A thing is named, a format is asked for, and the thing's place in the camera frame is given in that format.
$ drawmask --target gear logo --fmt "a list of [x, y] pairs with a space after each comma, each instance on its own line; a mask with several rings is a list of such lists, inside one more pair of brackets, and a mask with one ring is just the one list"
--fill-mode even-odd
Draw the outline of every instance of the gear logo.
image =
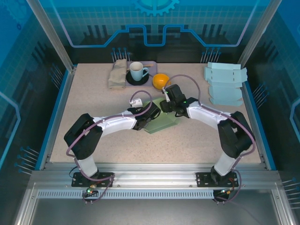
[[135, 9], [139, 9], [141, 13], [162, 16], [164, 13], [169, 13], [170, 9], [175, 9], [174, 5], [179, 3], [179, 0], [133, 0], [133, 3]]
[[27, 16], [26, 0], [0, 0], [0, 6], [6, 7], [6, 10], [19, 26]]

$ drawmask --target enclosure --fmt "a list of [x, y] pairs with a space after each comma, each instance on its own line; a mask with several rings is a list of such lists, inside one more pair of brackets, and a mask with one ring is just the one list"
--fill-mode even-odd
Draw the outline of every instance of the enclosure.
[[[2, 0], [0, 6], [1, 224], [298, 224], [299, 2]], [[148, 66], [148, 85], [109, 88], [117, 59], [127, 68], [132, 61]], [[238, 101], [213, 98], [208, 63], [247, 69]], [[220, 138], [205, 123], [176, 118], [158, 132], [102, 137], [93, 158], [115, 178], [103, 199], [86, 206], [86, 188], [72, 187], [76, 165], [64, 135], [84, 113], [128, 109], [138, 90], [164, 98], [152, 86], [158, 73], [188, 75], [203, 104], [245, 116], [256, 150], [236, 166], [238, 197], [218, 206], [212, 199], [221, 188], [199, 187], [195, 173], [217, 163]], [[187, 78], [172, 83], [198, 98]]]

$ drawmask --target metal post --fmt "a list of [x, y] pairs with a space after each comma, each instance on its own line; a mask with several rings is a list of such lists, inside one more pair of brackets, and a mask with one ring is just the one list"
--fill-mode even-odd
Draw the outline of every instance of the metal post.
[[46, 12], [44, 11], [44, 8], [42, 7], [42, 5], [38, 0], [26, 0], [26, 1], [29, 4], [30, 8], [32, 9], [34, 15], [37, 17], [37, 20], [41, 24], [44, 32], [49, 38], [51, 44], [53, 45], [55, 51], [57, 52], [64, 66], [69, 72], [72, 72], [74, 67], [73, 63], [69, 58], [68, 53], [65, 50], [65, 47], [61, 43], [60, 38], [55, 32], [54, 27], [52, 26]]
[[276, 10], [279, 7], [281, 1], [282, 0], [270, 0], [269, 5], [267, 6], [260, 21], [258, 22], [256, 29], [254, 30], [249, 42], [247, 43], [246, 48], [244, 49], [242, 55], [240, 56], [238, 64], [241, 64], [242, 68], [244, 68], [246, 62], [250, 58], [250, 55], [252, 54], [253, 50], [255, 49], [258, 41], [261, 39], [263, 33], [265, 32], [265, 29], [269, 25], [272, 17], [274, 16]]

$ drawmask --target purple tray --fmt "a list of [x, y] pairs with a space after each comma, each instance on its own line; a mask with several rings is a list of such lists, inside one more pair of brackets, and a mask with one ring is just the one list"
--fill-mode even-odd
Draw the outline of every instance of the purple tray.
[[[140, 86], [152, 86], [152, 79], [153, 76], [158, 73], [158, 65], [154, 61], [140, 61], [143, 65], [153, 64], [153, 66], [149, 67], [149, 80], [143, 85], [131, 85], [126, 81], [125, 86], [132, 86], [132, 87], [140, 87]], [[133, 63], [132, 61], [127, 62], [127, 68], [129, 68], [130, 64]]]

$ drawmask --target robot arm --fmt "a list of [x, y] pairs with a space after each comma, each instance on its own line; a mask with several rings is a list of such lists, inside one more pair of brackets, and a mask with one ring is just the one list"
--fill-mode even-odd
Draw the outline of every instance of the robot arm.
[[211, 178], [218, 183], [231, 171], [241, 152], [247, 150], [252, 144], [251, 139], [242, 128], [221, 114], [236, 119], [251, 133], [245, 117], [240, 112], [230, 114], [199, 105], [198, 99], [193, 97], [186, 99], [176, 84], [169, 86], [163, 92], [166, 96], [166, 100], [160, 102], [163, 112], [176, 112], [179, 116], [199, 120], [218, 130], [223, 153], [211, 169]]
[[83, 114], [65, 134], [64, 140], [67, 145], [70, 146], [85, 129], [103, 120], [102, 123], [97, 124], [86, 135], [79, 139], [72, 148], [81, 170], [87, 176], [92, 177], [98, 172], [92, 154], [101, 137], [125, 129], [141, 130], [148, 125], [149, 121], [159, 116], [161, 111], [154, 103], [152, 103], [151, 108], [146, 113], [135, 116], [149, 107], [149, 104], [142, 107], [142, 102], [140, 100], [139, 102], [139, 105], [132, 105], [135, 107], [131, 107], [120, 113], [120, 115], [124, 116], [91, 117], [88, 113]]

